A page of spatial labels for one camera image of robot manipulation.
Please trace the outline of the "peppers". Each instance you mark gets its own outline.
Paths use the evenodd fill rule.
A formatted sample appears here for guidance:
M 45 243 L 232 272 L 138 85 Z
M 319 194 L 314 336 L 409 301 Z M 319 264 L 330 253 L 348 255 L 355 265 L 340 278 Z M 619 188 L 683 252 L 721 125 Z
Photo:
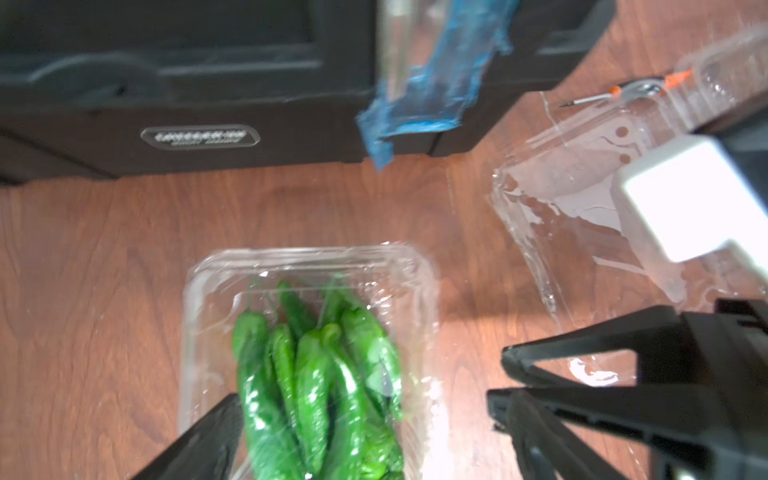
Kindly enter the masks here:
M 288 279 L 272 297 L 231 341 L 253 478 L 404 478 L 401 355 L 371 306 L 335 281 L 315 305 Z

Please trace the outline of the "clear clamshell container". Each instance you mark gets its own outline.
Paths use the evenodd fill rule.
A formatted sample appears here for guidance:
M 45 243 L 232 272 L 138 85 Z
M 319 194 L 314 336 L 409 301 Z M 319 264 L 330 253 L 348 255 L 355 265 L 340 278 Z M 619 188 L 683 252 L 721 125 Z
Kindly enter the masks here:
M 519 247 L 546 315 L 539 340 L 654 305 L 708 311 L 767 296 L 728 252 L 671 263 L 616 205 L 616 172 L 767 87 L 767 30 L 754 26 L 681 60 L 692 76 L 656 94 L 591 105 L 528 140 L 493 176 L 493 207 Z
M 438 285 L 415 248 L 224 250 L 183 302 L 187 477 L 450 477 Z

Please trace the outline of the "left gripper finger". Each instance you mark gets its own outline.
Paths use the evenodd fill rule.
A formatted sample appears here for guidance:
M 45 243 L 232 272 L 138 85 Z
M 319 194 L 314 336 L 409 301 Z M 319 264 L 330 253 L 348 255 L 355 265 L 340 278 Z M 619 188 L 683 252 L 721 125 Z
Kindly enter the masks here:
M 243 425 L 240 397 L 231 393 L 132 479 L 229 479 Z

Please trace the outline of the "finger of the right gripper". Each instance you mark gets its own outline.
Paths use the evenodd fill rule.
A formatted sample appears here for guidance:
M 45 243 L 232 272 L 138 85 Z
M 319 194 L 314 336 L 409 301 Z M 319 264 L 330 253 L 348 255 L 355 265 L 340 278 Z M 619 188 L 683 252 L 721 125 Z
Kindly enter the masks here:
M 656 479 L 706 479 L 708 453 L 699 428 L 669 396 L 645 387 L 492 389 L 487 408 L 495 429 L 511 438 L 525 479 L 623 479 L 566 424 L 635 440 L 656 454 Z

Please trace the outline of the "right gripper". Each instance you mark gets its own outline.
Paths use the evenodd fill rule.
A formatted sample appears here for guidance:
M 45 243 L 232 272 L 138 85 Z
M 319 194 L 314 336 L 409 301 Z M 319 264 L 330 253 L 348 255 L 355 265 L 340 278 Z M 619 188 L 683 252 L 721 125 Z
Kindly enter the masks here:
M 665 385 L 645 437 L 653 479 L 767 476 L 767 303 L 720 299 L 711 313 L 653 306 L 501 353 L 507 376 L 531 387 L 576 383 L 540 360 L 619 350 L 637 356 L 640 386 Z

